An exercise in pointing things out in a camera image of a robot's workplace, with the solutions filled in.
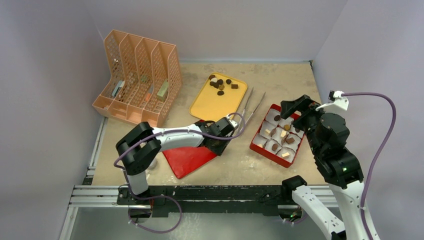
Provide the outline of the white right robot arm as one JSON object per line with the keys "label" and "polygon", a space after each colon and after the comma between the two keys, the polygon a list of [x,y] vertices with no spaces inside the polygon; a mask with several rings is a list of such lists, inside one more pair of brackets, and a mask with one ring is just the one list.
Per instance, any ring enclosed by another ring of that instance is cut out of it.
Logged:
{"label": "white right robot arm", "polygon": [[300,112],[293,126],[304,131],[317,169],[328,183],[342,218],[334,216],[299,175],[282,182],[282,200],[298,204],[328,240],[378,240],[380,237],[362,197],[365,182],[360,162],[346,148],[350,131],[345,119],[324,111],[324,107],[308,95],[283,100],[280,106],[282,119]]}

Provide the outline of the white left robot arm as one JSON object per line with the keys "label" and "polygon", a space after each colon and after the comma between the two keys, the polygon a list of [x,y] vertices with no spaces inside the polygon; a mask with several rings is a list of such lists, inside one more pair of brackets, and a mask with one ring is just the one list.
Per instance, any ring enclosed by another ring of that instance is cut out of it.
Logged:
{"label": "white left robot arm", "polygon": [[158,153],[184,147],[205,147],[220,156],[230,140],[236,138],[238,128],[239,124],[228,116],[218,121],[197,121],[176,128],[152,127],[146,121],[139,123],[115,145],[131,189],[130,199],[138,205],[148,201],[146,169]]}

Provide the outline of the metal serving tongs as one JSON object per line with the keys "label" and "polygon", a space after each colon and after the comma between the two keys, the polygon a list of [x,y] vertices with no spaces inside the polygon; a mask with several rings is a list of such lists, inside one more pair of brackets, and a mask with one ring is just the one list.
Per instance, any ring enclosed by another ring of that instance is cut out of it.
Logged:
{"label": "metal serving tongs", "polygon": [[241,115],[246,125],[249,123],[253,115],[256,113],[256,111],[258,110],[258,108],[260,107],[261,103],[264,101],[264,98],[266,96],[266,92],[264,91],[260,98],[253,99],[254,92],[255,92],[255,88],[253,87],[249,91],[247,95],[247,99],[241,110]]}

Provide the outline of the red box lid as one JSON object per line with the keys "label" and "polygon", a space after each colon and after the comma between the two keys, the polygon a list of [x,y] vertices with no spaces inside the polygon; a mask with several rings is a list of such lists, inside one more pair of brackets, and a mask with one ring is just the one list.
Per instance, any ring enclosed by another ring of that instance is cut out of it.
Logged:
{"label": "red box lid", "polygon": [[177,179],[184,178],[217,157],[204,146],[173,148],[162,153]]}

